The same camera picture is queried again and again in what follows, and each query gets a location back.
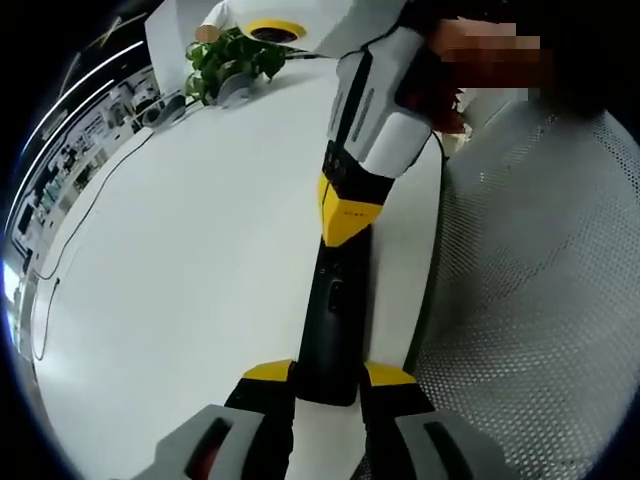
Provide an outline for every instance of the mesh panel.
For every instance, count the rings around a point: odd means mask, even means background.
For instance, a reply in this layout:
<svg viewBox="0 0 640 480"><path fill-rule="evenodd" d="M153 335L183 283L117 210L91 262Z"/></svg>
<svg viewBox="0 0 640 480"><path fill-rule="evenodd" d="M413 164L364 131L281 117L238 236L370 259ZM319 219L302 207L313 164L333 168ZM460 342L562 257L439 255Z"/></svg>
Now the mesh panel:
<svg viewBox="0 0 640 480"><path fill-rule="evenodd" d="M510 108L445 171L415 375L522 478L578 479L640 379L640 151L608 115Z"/></svg>

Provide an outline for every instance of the cable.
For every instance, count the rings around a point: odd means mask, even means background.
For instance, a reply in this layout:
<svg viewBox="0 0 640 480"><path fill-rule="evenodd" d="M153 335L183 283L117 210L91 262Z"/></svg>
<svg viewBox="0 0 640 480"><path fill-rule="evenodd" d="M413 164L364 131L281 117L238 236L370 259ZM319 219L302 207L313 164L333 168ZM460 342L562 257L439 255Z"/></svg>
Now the cable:
<svg viewBox="0 0 640 480"><path fill-rule="evenodd" d="M73 240L73 238L75 237L76 233L78 233L78 230L80 230L80 227L82 226L84 221L89 216L89 212L91 212L91 210L93 209L94 205L98 201L98 197L100 196L100 194L102 193L102 190L104 189L105 185L107 184L107 182L111 178L111 175L114 174L114 172L118 169L118 167L120 167L120 165L122 165L127 158L129 158L131 155L133 155L138 150L140 150L142 148L142 146L145 143L147 143L151 137L153 137L153 133L151 133L151 135L149 135L147 138L145 138L142 141L142 143L140 143L140 145L138 145L136 148L134 148L129 153L127 153L124 157L122 157L120 159L120 161L116 164L116 166L113 168L113 170L111 170L107 174L107 176L104 179L104 182L102 182L102 185L100 185L100 188L98 189L98 193L96 193L96 196L94 197L94 199L92 200L91 204L89 205L89 208L87 208L87 211L84 213L84 215L82 216L82 218L80 219L80 221L76 225L76 228L73 230L73 232L71 233L69 238L67 238L66 242L64 242L64 245L62 246L62 250L60 250L60 255L58 256L58 260L56 261L56 264L53 267L53 270L51 271L51 273L49 275L42 275L41 273L38 273L38 272L36 272L34 270L33 273L35 274L36 277L38 277L40 280L44 280L44 281L51 280L53 278L53 276L58 271L58 268L60 267L60 262L62 261L62 257L64 255L64 251L69 246L69 244L71 243L71 240Z"/></svg>
<svg viewBox="0 0 640 480"><path fill-rule="evenodd" d="M33 348L33 342L31 342L31 353L33 353L33 357L39 362L44 358L44 350L47 348L47 335L49 334L49 314L51 313L51 304L53 304L53 296L56 294L56 290L58 290L58 285L60 285L60 279L56 279L56 283L53 286L53 290L51 291L51 297L49 298L49 306L47 307L47 318L46 323L44 324L44 337L42 338L42 351L40 355L36 355L36 351Z"/></svg>
<svg viewBox="0 0 640 480"><path fill-rule="evenodd" d="M447 157L444 153L444 146L442 145L442 140L440 140L438 134L436 132L433 132L433 136L435 137L436 142L438 142L438 146L440 147L440 155L442 155L442 163L444 163L449 160L449 157Z"/></svg>
<svg viewBox="0 0 640 480"><path fill-rule="evenodd" d="M285 57L285 60L315 60L316 58L329 58L324 55L318 55L317 53L307 52L294 52Z"/></svg>

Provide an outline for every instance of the yellow ring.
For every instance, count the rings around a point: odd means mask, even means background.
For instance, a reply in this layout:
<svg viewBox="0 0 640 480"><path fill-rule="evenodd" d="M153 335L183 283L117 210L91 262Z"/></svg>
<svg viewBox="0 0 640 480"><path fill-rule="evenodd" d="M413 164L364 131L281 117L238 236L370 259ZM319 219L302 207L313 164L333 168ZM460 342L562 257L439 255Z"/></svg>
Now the yellow ring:
<svg viewBox="0 0 640 480"><path fill-rule="evenodd" d="M287 22L286 20L276 20L273 18L261 18L247 25L246 29L253 37L253 32L260 28L275 28L278 30L284 30L285 32L295 35L296 40L300 40L307 34L307 31L301 25L293 22Z"/></svg>

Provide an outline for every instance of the green leaves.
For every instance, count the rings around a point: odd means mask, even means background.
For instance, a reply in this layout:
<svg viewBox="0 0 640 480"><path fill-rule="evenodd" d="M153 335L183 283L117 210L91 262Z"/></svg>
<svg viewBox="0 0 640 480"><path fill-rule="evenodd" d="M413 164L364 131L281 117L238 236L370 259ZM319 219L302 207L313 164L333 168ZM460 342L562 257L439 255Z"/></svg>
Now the green leaves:
<svg viewBox="0 0 640 480"><path fill-rule="evenodd" d="M284 67L285 52L281 48L268 46L254 57L254 62L259 71L269 77L269 80L273 80L273 77Z"/></svg>
<svg viewBox="0 0 640 480"><path fill-rule="evenodd" d="M187 94L208 105L217 98L220 86L238 73L253 78L264 73L272 80L284 66L289 51L286 47L252 40L239 28L223 32L215 43L194 42L187 47L185 56L198 73L187 78Z"/></svg>

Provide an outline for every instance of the white table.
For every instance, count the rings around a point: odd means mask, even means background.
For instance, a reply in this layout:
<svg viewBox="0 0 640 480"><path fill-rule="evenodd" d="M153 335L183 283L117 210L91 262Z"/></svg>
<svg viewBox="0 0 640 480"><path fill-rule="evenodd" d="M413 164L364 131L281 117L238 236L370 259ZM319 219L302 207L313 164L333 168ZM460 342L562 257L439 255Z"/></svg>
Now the white table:
<svg viewBox="0 0 640 480"><path fill-rule="evenodd" d="M88 479L128 478L156 442L244 371L295 358L320 239L316 181L337 88L329 60L289 64L269 94L200 109L126 160L65 252L36 370L60 443ZM129 140L82 192L48 270ZM402 365L429 270L439 198L431 142L375 225L370 358ZM38 286L41 348L53 282ZM359 406L298 402L290 479L346 479Z"/></svg>

